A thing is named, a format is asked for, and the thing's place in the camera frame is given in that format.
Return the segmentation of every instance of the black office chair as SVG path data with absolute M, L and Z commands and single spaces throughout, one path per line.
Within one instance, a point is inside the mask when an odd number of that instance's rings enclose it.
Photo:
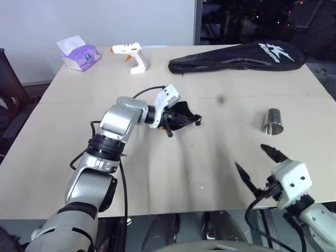
M 0 99 L 1 163 L 37 105 L 36 99 L 31 99 L 21 85 L 2 48 L 0 48 Z

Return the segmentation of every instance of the beige tabletop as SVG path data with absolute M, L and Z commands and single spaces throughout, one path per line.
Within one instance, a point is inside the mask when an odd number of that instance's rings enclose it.
M 305 162 L 317 202 L 336 200 L 336 106 L 303 66 L 294 71 L 222 70 L 174 75 L 168 61 L 220 46 L 145 49 L 151 67 L 130 75 L 134 62 L 100 48 L 102 59 L 86 72 L 63 66 L 29 117 L 0 166 L 0 219 L 43 219 L 64 205 L 73 173 L 69 162 L 87 146 L 89 122 L 100 120 L 119 96 L 173 84 L 202 125 L 189 125 L 168 138 L 162 130 L 138 126 L 123 158 L 129 215 L 246 208 L 252 193 L 241 181 L 237 161 L 260 187 L 275 163 L 261 150 L 265 143 Z M 139 97 L 149 104 L 157 94 Z M 260 131 L 263 113 L 281 111 L 284 131 Z M 108 210 L 123 215 L 119 184 Z M 272 200 L 261 206 L 274 206 Z

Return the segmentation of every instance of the purple tissue box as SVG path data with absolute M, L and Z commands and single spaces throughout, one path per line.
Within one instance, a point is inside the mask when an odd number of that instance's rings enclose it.
M 85 71 L 100 59 L 100 54 L 95 46 L 83 45 L 68 55 L 62 53 L 61 57 L 69 68 Z

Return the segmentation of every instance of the white wall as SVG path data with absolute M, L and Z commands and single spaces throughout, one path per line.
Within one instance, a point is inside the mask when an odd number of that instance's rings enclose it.
M 62 61 L 55 42 L 192 45 L 195 0 L 2 0 L 0 48 L 20 81 L 52 79 Z

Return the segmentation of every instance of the white logo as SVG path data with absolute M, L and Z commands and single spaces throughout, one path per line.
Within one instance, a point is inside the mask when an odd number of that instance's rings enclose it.
M 280 46 L 270 45 L 270 44 L 262 44 L 258 43 L 260 47 L 277 63 L 280 63 L 280 54 L 286 56 L 290 60 L 294 61 L 288 53 L 283 51 L 283 49 Z

